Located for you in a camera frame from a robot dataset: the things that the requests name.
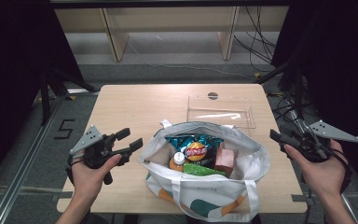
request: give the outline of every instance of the snack bag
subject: snack bag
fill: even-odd
[[[189,163],[207,168],[214,168],[216,152],[222,138],[200,133],[183,133],[167,135],[165,139],[175,147],[178,152],[185,154]]]

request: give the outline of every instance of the tote bag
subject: tote bag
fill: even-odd
[[[159,130],[138,158],[147,170],[146,185],[159,198],[175,203],[186,215],[209,222],[249,222],[258,213],[257,181],[269,170],[266,149],[241,131],[208,122],[184,122],[171,125],[161,122]],[[225,148],[235,151],[234,170],[230,177],[222,175],[194,176],[168,167],[175,148],[167,135],[201,133],[224,139]],[[229,213],[243,200],[250,212]]]

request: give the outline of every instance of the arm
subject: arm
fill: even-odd
[[[341,145],[334,140],[331,141],[331,148],[342,152]],[[325,162],[313,163],[305,159],[301,153],[289,145],[285,145],[284,149],[301,167],[305,182],[321,200],[328,223],[354,223],[344,206],[340,194],[345,175],[345,169],[342,164],[334,157],[330,157]],[[345,161],[345,158],[339,153],[338,156]]]
[[[110,158],[100,169],[90,169],[83,161],[72,166],[75,193],[68,207],[57,220],[57,224],[78,224],[90,210],[103,185],[104,176],[116,166],[121,155]]]

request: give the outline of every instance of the bottle cap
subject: bottle cap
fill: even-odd
[[[177,165],[182,165],[183,163],[185,163],[185,154],[183,154],[182,152],[176,152],[175,155],[173,155],[173,161]]]

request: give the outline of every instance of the bag handle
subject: bag handle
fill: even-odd
[[[247,214],[226,214],[221,218],[203,217],[189,208],[183,207],[180,202],[182,177],[172,178],[172,196],[176,205],[188,216],[205,221],[230,221],[230,222],[250,222],[258,212],[260,206],[258,201],[258,193],[254,180],[243,180],[247,189],[247,198],[249,199],[250,212]]]

